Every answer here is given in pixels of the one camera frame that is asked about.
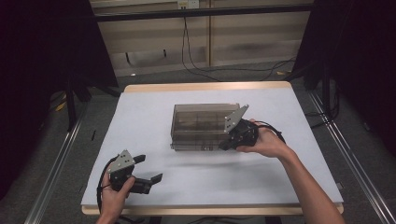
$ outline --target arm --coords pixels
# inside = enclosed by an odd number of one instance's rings
[[[345,223],[333,202],[305,169],[297,154],[273,132],[260,128],[260,135],[254,147],[242,146],[236,150],[257,152],[280,160],[303,208],[306,223]]]
[[[96,221],[97,224],[115,223],[119,218],[125,204],[125,198],[129,195],[129,189],[134,185],[134,177],[130,177],[120,191],[113,190],[110,186],[108,174],[105,174],[102,186],[102,213]]]

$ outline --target white table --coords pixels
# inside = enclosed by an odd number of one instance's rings
[[[255,153],[174,151],[170,148],[174,105],[239,103],[249,105],[244,119],[270,123],[282,132],[307,170],[342,213],[343,199],[288,82],[223,82],[132,85],[121,95],[81,205],[99,214],[96,187],[111,158],[128,149],[147,155],[134,175],[163,181],[149,195],[133,194],[123,214],[300,215],[302,209],[277,159]]]

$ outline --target right hand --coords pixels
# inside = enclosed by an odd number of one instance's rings
[[[261,125],[255,119],[251,119],[250,122],[255,122],[258,126]],[[240,146],[236,150],[240,152],[257,152],[265,157],[282,159],[291,151],[291,148],[282,142],[270,129],[259,128],[259,137],[253,147]]]

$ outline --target left hand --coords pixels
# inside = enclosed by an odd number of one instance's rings
[[[105,174],[102,186],[102,213],[96,223],[115,223],[121,215],[125,199],[129,196],[129,189],[134,185],[134,177],[129,177],[120,191],[111,188],[108,174]]]

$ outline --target white tabletop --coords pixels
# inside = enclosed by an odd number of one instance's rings
[[[171,149],[174,106],[183,104],[249,105],[244,119],[262,120],[280,130],[332,201],[343,201],[289,83],[277,88],[242,90],[182,89],[121,95],[92,168],[81,202],[83,208],[96,208],[100,174],[106,163],[124,149],[132,156],[147,156],[146,161],[135,166],[135,176],[149,179],[163,173],[163,181],[154,185],[149,195],[131,195],[126,208],[298,206],[297,196],[277,159],[234,150]]]

